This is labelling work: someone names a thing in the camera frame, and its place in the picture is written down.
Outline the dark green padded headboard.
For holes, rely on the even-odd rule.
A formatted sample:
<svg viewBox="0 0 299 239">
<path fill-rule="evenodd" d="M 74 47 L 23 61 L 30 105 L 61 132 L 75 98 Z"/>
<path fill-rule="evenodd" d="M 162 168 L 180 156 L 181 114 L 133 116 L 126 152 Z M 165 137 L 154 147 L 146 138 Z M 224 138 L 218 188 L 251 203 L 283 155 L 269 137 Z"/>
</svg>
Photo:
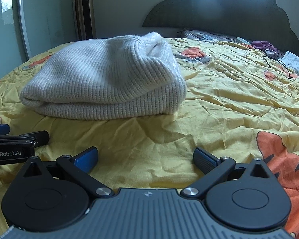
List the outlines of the dark green padded headboard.
<svg viewBox="0 0 299 239">
<path fill-rule="evenodd" d="M 164 0 L 143 27 L 188 28 L 268 41 L 299 56 L 299 40 L 276 0 Z"/>
</svg>

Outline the yellow quilt with orange patches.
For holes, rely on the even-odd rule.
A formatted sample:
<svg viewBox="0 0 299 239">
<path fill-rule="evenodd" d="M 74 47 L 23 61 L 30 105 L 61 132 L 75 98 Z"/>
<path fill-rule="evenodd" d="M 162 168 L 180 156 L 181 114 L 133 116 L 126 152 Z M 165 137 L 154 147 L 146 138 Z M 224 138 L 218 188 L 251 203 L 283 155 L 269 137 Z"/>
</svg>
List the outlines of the yellow quilt with orange patches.
<svg viewBox="0 0 299 239">
<path fill-rule="evenodd" d="M 299 77 L 243 45 L 169 44 L 174 53 L 210 57 L 178 59 L 187 97 L 172 116 L 77 121 L 26 109 L 19 91 L 56 52 L 50 49 L 0 79 L 0 123 L 11 135 L 48 131 L 49 144 L 36 150 L 44 161 L 96 147 L 92 175 L 113 189 L 186 187 L 202 175 L 192 164 L 196 147 L 237 162 L 263 158 L 292 201 L 286 230 L 299 238 Z"/>
</svg>

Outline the cream knitted sweater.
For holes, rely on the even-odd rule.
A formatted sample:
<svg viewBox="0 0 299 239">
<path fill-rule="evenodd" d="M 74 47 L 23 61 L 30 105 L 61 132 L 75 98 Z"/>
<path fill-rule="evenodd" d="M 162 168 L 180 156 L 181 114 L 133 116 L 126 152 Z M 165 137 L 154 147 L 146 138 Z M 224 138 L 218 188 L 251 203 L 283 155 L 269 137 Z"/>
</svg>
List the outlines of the cream knitted sweater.
<svg viewBox="0 0 299 239">
<path fill-rule="evenodd" d="M 170 45 L 151 32 L 62 48 L 25 85 L 20 100 L 46 116 L 111 120 L 173 114 L 186 91 Z"/>
</svg>

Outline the grey patterned pillow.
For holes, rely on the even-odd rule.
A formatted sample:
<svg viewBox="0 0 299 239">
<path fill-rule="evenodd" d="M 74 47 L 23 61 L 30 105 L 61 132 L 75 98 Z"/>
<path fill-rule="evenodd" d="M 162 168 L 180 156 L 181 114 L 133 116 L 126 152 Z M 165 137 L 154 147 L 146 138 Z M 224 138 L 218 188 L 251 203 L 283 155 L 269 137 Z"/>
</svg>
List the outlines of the grey patterned pillow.
<svg viewBox="0 0 299 239">
<path fill-rule="evenodd" d="M 251 45 L 252 41 L 247 40 L 241 37 L 224 35 L 220 33 L 211 33 L 207 31 L 200 31 L 200 30 L 192 30 L 192 29 L 184 29 L 179 32 L 180 38 L 188 38 L 188 39 L 195 39 L 195 40 L 218 40 L 223 42 L 233 42 L 233 43 L 245 43 Z"/>
</svg>

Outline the purple garment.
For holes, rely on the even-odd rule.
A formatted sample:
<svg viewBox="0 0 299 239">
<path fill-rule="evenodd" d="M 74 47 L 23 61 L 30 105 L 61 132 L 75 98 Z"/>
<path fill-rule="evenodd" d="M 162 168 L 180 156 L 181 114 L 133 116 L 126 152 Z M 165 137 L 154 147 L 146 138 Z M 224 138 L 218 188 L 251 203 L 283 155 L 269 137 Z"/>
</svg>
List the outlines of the purple garment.
<svg viewBox="0 0 299 239">
<path fill-rule="evenodd" d="M 256 49 L 259 49 L 263 52 L 265 52 L 266 50 L 271 50 L 271 51 L 274 51 L 276 54 L 279 53 L 279 50 L 274 47 L 271 43 L 269 43 L 268 41 L 253 41 L 251 43 L 251 45 L 256 48 Z"/>
</svg>

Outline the gold tower air conditioner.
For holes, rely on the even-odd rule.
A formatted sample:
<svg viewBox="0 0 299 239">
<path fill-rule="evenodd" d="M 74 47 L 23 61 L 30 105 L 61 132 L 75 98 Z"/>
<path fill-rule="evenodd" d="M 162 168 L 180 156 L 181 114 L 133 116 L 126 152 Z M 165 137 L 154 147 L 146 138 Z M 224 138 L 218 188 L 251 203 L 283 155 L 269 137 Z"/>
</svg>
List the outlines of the gold tower air conditioner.
<svg viewBox="0 0 299 239">
<path fill-rule="evenodd" d="M 74 0 L 74 15 L 79 40 L 95 39 L 93 0 Z"/>
</svg>

